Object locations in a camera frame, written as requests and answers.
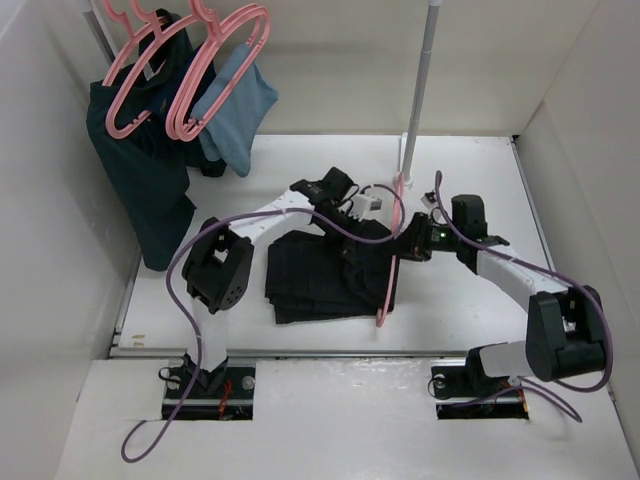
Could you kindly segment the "black denim trousers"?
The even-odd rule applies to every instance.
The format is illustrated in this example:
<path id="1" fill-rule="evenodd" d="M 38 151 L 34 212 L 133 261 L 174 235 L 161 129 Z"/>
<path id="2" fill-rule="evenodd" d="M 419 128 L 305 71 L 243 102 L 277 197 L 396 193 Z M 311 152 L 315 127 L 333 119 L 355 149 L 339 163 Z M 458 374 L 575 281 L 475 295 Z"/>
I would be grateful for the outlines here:
<path id="1" fill-rule="evenodd" d="M 391 242 L 291 231 L 267 250 L 265 297 L 278 325 L 374 316 L 394 306 L 389 277 L 398 264 Z"/>

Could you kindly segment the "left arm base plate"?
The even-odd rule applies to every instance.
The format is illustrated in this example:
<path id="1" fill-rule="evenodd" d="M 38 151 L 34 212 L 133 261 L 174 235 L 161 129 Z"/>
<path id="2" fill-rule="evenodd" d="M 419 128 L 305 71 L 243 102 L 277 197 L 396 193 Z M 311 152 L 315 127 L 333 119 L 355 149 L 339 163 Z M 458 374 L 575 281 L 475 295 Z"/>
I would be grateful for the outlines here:
<path id="1" fill-rule="evenodd" d="M 158 378 L 165 383 L 161 415 L 168 420 L 186 392 L 192 366 L 163 367 Z M 254 365 L 223 364 L 211 373 L 201 371 L 175 416 L 184 421 L 245 421 L 253 418 Z"/>

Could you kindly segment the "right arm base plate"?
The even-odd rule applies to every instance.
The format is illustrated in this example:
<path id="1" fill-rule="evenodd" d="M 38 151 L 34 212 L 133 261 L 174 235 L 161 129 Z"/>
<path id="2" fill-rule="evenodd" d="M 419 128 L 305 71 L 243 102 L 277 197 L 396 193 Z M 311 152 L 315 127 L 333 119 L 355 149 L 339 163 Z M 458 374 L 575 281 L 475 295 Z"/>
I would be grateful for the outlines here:
<path id="1" fill-rule="evenodd" d="M 509 391 L 506 378 L 474 377 L 461 358 L 442 358 L 430 362 L 428 391 L 436 400 L 439 420 L 528 420 L 523 393 Z"/>

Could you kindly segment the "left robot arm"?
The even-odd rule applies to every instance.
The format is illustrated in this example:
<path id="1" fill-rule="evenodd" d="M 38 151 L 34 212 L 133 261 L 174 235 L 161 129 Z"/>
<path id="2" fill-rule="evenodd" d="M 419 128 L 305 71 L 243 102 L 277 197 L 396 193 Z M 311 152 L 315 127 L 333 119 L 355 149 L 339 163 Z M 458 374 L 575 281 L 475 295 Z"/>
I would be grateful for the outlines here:
<path id="1" fill-rule="evenodd" d="M 299 180 L 260 209 L 229 219 L 205 221 L 189 248 L 182 278 L 192 307 L 184 309 L 195 341 L 184 357 L 189 384 L 204 397 L 223 387 L 227 320 L 212 317 L 234 307 L 247 291 L 254 254 L 283 235 L 315 223 L 347 231 L 356 225 L 340 211 L 355 183 L 333 167 L 320 180 Z"/>

